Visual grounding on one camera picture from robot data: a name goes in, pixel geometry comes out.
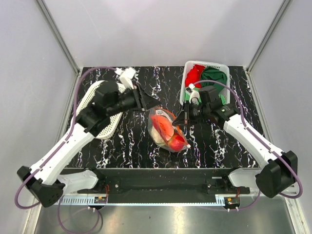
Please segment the red cloth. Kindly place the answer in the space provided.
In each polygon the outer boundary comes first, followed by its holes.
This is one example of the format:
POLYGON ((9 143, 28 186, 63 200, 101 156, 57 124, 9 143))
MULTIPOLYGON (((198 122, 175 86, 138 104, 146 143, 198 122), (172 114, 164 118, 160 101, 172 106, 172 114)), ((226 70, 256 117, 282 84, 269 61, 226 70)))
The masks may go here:
POLYGON ((191 83, 200 81, 201 73, 205 69, 205 66, 195 64, 193 68, 188 72, 185 78, 185 87, 191 83))

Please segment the light green cloth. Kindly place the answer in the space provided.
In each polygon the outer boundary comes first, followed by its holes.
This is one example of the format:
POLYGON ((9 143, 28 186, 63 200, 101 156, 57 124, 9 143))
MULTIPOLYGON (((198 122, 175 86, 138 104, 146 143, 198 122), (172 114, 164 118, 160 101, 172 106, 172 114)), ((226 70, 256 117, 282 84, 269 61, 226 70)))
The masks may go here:
MULTIPOLYGON (((219 94, 218 97, 221 99, 222 104, 227 103, 227 100, 223 95, 219 94)), ((184 101, 188 101, 192 104, 200 104, 202 102, 198 91, 193 91, 191 93, 186 92, 184 96, 184 101)))

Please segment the dark green cloth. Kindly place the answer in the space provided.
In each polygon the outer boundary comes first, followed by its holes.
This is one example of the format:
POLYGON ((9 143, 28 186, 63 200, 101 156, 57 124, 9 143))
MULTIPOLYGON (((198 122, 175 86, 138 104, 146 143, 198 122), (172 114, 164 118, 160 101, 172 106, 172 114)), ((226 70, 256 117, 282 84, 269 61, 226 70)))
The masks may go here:
MULTIPOLYGON (((200 80, 214 80, 226 85, 228 77, 224 72, 209 66, 202 71, 200 80)), ((201 82, 200 85, 202 88, 213 85, 218 92, 221 92, 224 88, 222 85, 213 82, 201 82)))

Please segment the aluminium frame post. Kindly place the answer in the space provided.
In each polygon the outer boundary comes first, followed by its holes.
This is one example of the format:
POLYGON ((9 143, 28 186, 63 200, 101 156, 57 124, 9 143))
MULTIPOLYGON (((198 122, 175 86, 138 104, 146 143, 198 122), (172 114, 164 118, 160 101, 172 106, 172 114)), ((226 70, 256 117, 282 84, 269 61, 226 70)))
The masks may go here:
POLYGON ((251 62, 246 67, 246 71, 250 73, 254 66, 256 65, 258 59, 260 58, 261 54, 263 53, 264 49, 266 48, 268 42, 270 41, 271 37, 273 36, 274 32, 276 31, 278 25, 282 21, 283 16, 286 14, 288 8, 290 7, 292 0, 283 0, 278 11, 276 12, 269 28, 267 29, 260 45, 258 46, 251 62))
POLYGON ((80 71, 79 66, 75 62, 74 57, 72 56, 68 46, 66 45, 66 42, 63 38, 63 36, 60 33, 60 30, 58 29, 58 26, 56 22, 53 19, 52 14, 50 13, 46 3, 44 0, 35 0, 35 3, 37 4, 40 12, 42 13, 45 21, 47 22, 53 36, 55 37, 59 47, 61 48, 61 51, 63 52, 64 56, 66 57, 67 61, 69 62, 70 67, 74 71, 75 74, 78 74, 80 71))

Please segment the clear zip top bag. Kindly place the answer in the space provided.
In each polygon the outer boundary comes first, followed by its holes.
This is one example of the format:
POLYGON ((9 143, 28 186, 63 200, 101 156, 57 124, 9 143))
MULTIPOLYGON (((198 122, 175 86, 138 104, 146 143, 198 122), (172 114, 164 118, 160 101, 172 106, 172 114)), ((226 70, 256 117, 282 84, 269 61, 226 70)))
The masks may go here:
POLYGON ((184 133, 179 126, 174 126, 175 115, 159 106, 149 110, 148 132, 154 143, 172 153, 190 149, 184 133))

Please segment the fake white cauliflower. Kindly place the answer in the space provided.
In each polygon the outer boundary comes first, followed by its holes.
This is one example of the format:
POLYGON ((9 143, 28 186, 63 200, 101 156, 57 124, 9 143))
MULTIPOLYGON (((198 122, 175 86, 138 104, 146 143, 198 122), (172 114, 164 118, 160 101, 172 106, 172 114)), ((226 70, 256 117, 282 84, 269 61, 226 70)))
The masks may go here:
POLYGON ((162 136, 155 127, 151 128, 151 132, 150 135, 153 139, 153 141, 155 142, 156 145, 158 146, 167 146, 168 142, 166 141, 166 139, 164 138, 164 136, 162 136))

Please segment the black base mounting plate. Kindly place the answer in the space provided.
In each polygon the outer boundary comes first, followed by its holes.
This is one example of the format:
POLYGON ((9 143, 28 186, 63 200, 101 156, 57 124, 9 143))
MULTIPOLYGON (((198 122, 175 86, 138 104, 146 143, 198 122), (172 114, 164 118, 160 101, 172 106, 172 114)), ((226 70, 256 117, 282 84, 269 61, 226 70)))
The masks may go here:
POLYGON ((248 195, 226 181, 229 169, 99 169, 109 204, 215 203, 216 195, 248 195))

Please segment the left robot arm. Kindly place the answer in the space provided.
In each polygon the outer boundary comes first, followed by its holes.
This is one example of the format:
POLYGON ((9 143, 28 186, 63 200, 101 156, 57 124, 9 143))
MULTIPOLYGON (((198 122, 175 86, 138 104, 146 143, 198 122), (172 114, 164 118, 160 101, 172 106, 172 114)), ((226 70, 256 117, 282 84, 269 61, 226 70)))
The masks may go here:
POLYGON ((63 175, 72 158, 93 139, 110 138, 126 111, 148 111, 160 104, 140 85, 123 78, 120 83, 97 81, 92 84, 74 111, 72 126, 59 142, 31 167, 22 166, 17 175, 23 186, 47 208, 63 195, 105 189, 106 176, 97 169, 63 175))

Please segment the right aluminium frame post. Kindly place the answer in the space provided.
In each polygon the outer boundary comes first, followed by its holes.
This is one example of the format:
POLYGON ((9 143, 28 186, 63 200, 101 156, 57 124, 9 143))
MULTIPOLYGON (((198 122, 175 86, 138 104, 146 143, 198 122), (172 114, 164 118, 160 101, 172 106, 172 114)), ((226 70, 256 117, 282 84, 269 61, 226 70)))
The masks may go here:
POLYGON ((282 21, 283 16, 286 14, 288 8, 290 7, 292 0, 283 0, 278 11, 276 12, 269 28, 267 29, 260 45, 258 46, 251 62, 246 67, 246 71, 250 73, 254 66, 256 65, 258 59, 260 58, 261 54, 263 53, 264 49, 266 48, 268 42, 270 41, 271 37, 273 36, 274 32, 276 31, 278 25, 282 21))

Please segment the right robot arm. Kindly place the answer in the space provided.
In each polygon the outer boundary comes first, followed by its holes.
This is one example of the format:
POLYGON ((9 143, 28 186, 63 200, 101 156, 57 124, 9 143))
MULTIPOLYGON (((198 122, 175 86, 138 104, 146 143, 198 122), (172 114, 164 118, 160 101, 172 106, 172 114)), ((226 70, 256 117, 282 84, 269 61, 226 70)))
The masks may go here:
POLYGON ((223 191, 233 193, 238 187, 258 188, 266 197, 273 198, 299 182, 296 154, 284 152, 266 140, 245 120, 240 108, 231 103, 223 104, 213 86, 196 90, 190 84, 185 90, 190 97, 183 102, 173 125, 195 125, 209 120, 242 144, 259 165, 257 170, 232 169, 221 181, 223 191))

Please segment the white oval perforated basket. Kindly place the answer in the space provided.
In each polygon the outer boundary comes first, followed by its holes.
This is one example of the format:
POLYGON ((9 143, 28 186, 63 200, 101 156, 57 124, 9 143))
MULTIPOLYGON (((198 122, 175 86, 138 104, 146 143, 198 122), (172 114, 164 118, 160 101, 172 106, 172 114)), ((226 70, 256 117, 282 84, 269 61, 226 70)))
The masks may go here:
POLYGON ((101 80, 93 83, 76 109, 76 123, 97 139, 110 138, 122 115, 122 111, 109 113, 126 88, 121 83, 101 80))

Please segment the fake watermelon slice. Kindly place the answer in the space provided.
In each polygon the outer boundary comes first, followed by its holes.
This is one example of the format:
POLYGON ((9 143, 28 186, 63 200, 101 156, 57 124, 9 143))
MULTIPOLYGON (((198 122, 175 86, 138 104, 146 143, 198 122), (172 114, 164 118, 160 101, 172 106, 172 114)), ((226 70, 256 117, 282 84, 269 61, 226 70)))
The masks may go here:
POLYGON ((164 136, 166 141, 169 141, 171 137, 174 135, 174 128, 171 122, 164 116, 153 115, 151 117, 153 127, 164 136))

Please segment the left aluminium frame post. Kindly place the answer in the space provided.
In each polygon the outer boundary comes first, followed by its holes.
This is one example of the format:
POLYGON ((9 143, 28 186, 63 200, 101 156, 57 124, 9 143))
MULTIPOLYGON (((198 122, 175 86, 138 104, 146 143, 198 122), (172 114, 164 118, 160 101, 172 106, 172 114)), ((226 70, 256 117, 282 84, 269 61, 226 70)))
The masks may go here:
POLYGON ((63 38, 63 36, 60 33, 60 30, 58 29, 58 26, 56 22, 53 19, 52 14, 50 13, 46 3, 44 0, 35 0, 35 3, 37 4, 40 12, 42 13, 45 21, 47 22, 53 36, 55 37, 59 47, 61 48, 61 51, 63 52, 64 56, 66 57, 67 61, 69 62, 70 67, 74 71, 75 74, 78 74, 80 71, 79 66, 75 62, 74 57, 72 56, 68 46, 66 45, 66 42, 63 38))

